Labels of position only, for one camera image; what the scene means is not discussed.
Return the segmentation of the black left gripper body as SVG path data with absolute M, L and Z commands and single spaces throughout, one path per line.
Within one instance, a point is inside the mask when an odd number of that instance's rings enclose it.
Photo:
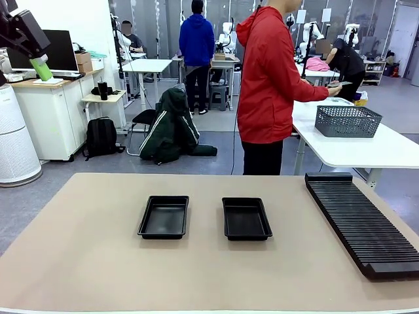
M 50 41 L 29 10 L 15 16 L 0 9 L 0 48 L 19 51 L 29 59 L 42 57 Z

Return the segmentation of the white storage shelf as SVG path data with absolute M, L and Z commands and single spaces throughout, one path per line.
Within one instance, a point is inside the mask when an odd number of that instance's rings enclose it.
M 383 60 L 363 60 L 363 63 L 365 66 L 365 76 L 361 85 L 379 86 L 386 67 L 386 62 Z

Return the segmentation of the small wooden side table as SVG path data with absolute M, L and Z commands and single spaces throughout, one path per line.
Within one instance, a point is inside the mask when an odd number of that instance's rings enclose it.
M 84 104 L 84 113 L 86 115 L 86 121 L 89 122 L 92 119 L 90 114 L 90 108 L 95 108 L 98 113 L 98 117 L 102 117 L 102 105 L 110 106 L 108 109 L 112 113 L 112 117 L 115 117 L 114 124 L 118 135 L 128 135 L 129 126 L 126 121 L 124 100 L 126 99 L 126 90 L 121 90 L 118 94 L 112 94 L 107 96 L 107 99 L 102 99 L 101 96 L 94 94 L 87 94 L 81 101 Z

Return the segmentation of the pink cloth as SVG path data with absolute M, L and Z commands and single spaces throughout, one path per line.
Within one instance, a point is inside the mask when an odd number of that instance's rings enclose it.
M 326 72 L 330 70 L 330 67 L 320 57 L 311 57 L 307 59 L 306 69 L 310 71 Z

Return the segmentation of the grey plastic mesh basket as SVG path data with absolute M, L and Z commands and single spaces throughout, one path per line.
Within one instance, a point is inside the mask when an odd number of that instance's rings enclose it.
M 373 138 L 382 116 L 366 107 L 318 106 L 315 127 L 325 137 Z

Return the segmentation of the seated person in grey shirt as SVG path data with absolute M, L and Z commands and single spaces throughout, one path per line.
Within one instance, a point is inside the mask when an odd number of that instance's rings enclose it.
M 123 54 L 144 53 L 143 43 L 139 37 L 132 33 L 132 23 L 124 20 L 117 31 L 118 44 Z

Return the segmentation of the large black computer monitor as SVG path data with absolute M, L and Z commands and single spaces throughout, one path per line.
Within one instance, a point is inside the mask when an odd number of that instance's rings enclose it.
M 78 73 L 78 65 L 71 42 L 70 33 L 67 30 L 43 30 L 50 45 L 46 48 L 45 54 L 48 57 L 46 64 L 52 73 L 71 72 Z M 7 48 L 12 70 L 33 70 L 29 59 L 22 53 Z

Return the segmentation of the grey plastic stool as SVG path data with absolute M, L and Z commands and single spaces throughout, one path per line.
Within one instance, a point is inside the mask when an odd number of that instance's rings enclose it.
M 209 110 L 218 109 L 226 111 L 227 109 L 227 85 L 211 85 L 209 88 Z

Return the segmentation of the black metal chair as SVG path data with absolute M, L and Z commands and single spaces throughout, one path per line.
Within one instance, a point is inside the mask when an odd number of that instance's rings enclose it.
M 129 131 L 129 139 L 128 145 L 126 147 L 126 152 L 129 156 L 139 156 L 139 154 L 134 154 L 130 152 L 132 137 L 134 133 L 142 133 L 144 138 L 146 138 L 151 130 L 151 126 L 153 125 L 156 117 L 156 110 L 155 109 L 146 109 L 133 117 L 132 124 Z M 142 130 L 135 129 L 135 127 L 141 124 L 143 126 Z

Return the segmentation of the black backpack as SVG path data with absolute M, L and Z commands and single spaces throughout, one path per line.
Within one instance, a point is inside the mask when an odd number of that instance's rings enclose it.
M 88 122 L 86 143 L 82 148 L 82 155 L 86 161 L 97 156 L 123 153 L 125 148 L 117 144 L 117 131 L 109 117 L 100 117 Z

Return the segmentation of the white desk with cardboard box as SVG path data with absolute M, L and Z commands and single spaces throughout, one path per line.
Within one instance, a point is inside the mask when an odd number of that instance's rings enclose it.
M 215 54 L 214 59 L 212 60 L 212 67 L 214 69 L 223 69 L 229 71 L 228 77 L 228 101 L 227 105 L 229 110 L 233 110 L 233 87 L 234 87 L 234 68 L 237 63 L 240 63 L 240 60 L 234 54 L 225 54 L 225 58 L 222 60 L 220 54 Z M 172 61 L 178 63 L 178 74 L 179 74 L 179 82 L 183 82 L 183 68 L 184 68 L 184 60 L 183 56 L 175 55 L 172 57 Z

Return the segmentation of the black ESD tray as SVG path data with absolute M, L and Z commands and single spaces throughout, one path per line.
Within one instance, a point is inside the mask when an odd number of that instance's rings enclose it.
M 143 239 L 182 239 L 188 205 L 188 196 L 150 196 L 137 234 Z
M 229 241 L 266 241 L 273 236 L 261 198 L 222 198 Z

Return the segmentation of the person in blue hoodie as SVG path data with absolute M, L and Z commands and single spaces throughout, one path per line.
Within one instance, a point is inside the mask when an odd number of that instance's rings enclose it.
M 202 15 L 203 0 L 192 0 L 192 14 L 183 22 L 179 34 L 179 48 L 185 66 L 185 86 L 189 111 L 195 110 L 195 91 L 198 90 L 198 114 L 208 112 L 206 89 L 208 73 L 215 50 L 212 25 Z

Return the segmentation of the person in red jacket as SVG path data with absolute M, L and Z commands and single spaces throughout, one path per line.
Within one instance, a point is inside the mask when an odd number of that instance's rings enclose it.
M 292 85 L 301 79 L 283 16 L 300 4 L 301 0 L 267 0 L 236 28 L 244 48 L 237 109 L 244 175 L 281 172 L 283 142 L 293 129 Z

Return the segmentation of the bending person in black clothes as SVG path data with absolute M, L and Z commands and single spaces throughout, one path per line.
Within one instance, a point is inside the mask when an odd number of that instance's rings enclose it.
M 343 75 L 343 81 L 350 82 L 342 87 L 337 97 L 353 101 L 365 76 L 365 65 L 359 54 L 344 39 L 337 39 L 331 45 L 325 63 L 330 70 L 337 69 Z

